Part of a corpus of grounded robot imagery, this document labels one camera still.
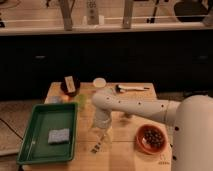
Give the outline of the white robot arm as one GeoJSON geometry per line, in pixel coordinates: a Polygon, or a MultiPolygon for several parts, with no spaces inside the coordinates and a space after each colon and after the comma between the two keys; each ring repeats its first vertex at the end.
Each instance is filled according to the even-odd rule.
{"type": "Polygon", "coordinates": [[[213,98],[194,95],[182,102],[117,96],[112,89],[96,91],[93,123],[107,129],[113,111],[137,115],[173,127],[171,171],[213,171],[213,98]]]}

